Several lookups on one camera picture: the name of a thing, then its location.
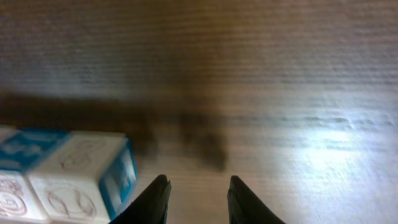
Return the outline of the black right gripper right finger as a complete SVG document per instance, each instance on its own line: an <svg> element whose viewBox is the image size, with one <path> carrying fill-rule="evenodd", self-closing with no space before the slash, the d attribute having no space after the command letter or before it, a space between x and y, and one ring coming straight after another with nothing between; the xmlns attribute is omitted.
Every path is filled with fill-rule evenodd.
<svg viewBox="0 0 398 224"><path fill-rule="evenodd" d="M236 175L230 179L227 198L230 224L285 224Z"/></svg>

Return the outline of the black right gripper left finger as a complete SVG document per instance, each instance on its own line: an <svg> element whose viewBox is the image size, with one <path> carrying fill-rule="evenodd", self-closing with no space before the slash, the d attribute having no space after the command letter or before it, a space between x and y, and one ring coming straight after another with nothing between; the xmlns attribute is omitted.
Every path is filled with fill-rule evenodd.
<svg viewBox="0 0 398 224"><path fill-rule="evenodd" d="M166 224L171 182L158 175L110 224Z"/></svg>

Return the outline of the wooden block blue number 5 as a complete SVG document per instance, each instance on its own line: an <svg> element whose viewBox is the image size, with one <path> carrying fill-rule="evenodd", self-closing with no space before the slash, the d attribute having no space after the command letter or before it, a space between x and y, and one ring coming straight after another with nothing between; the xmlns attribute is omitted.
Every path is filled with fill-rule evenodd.
<svg viewBox="0 0 398 224"><path fill-rule="evenodd" d="M129 206L137 185L123 134L72 134L29 172L51 223L109 223Z"/></svg>

